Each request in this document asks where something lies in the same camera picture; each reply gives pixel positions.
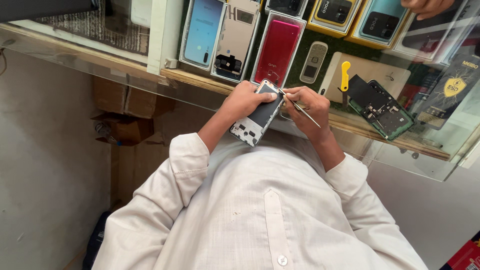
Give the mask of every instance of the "shirt sleeve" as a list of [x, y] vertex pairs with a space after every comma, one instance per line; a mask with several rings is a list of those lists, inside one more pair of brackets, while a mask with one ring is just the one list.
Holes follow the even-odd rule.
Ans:
[[389, 269], [427, 270], [368, 186], [367, 175], [367, 167], [347, 154], [340, 164], [326, 173], [326, 180], [340, 196], [343, 212], [356, 237], [370, 246]]
[[174, 138], [169, 156], [107, 219], [93, 270], [154, 268], [173, 222], [207, 176], [210, 158], [197, 133]]

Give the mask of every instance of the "opening tool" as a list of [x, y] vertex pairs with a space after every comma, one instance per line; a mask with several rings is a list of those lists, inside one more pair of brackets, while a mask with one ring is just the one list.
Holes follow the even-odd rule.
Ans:
[[348, 90], [348, 73], [347, 70], [350, 68], [350, 62], [345, 61], [342, 64], [342, 88], [339, 88], [342, 92], [342, 105], [343, 108], [346, 109], [348, 107], [348, 95], [347, 95], [347, 90]]
[[[279, 88], [278, 91], [279, 91], [282, 95], [284, 95], [284, 96], [287, 95], [281, 88]], [[321, 127], [310, 115], [308, 115], [308, 113], [307, 113], [306, 111], [304, 111], [296, 102], [294, 102], [293, 100], [290, 100], [290, 101], [293, 103], [293, 105], [294, 105], [298, 110], [302, 111], [308, 118], [310, 118], [310, 120], [312, 120], [312, 121], [315, 123], [315, 125], [317, 125], [319, 128], [322, 128], [322, 127]]]

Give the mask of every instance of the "shirt button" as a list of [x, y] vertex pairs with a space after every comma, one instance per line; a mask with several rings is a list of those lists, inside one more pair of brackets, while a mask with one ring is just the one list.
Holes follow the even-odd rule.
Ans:
[[283, 255], [278, 256], [277, 261], [278, 261], [278, 264], [281, 265], [281, 266], [285, 266], [288, 263], [287, 257], [285, 257]]

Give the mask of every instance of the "hand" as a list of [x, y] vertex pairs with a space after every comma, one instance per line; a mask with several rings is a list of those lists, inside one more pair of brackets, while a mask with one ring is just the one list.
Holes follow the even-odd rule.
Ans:
[[[283, 91], [287, 94], [284, 96], [287, 111], [297, 128], [305, 133], [310, 141], [325, 140], [330, 134], [330, 127], [328, 126], [330, 101], [306, 86], [284, 89]], [[303, 112], [297, 110], [291, 100], [301, 100], [305, 104], [304, 110], [321, 128], [315, 125]]]
[[432, 18], [453, 4], [454, 0], [402, 0], [404, 8], [418, 14], [417, 20]]
[[257, 87], [243, 81], [235, 87], [218, 110], [218, 114], [228, 119], [230, 125], [237, 120], [249, 116], [262, 102], [272, 102], [277, 98], [275, 93], [255, 94]]

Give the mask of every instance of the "red phone back cover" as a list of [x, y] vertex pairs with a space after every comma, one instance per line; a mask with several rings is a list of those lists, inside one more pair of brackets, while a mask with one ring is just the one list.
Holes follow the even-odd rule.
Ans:
[[281, 21], [272, 21], [258, 60], [255, 81], [268, 79], [276, 86], [282, 85], [290, 57], [297, 44], [300, 27]]

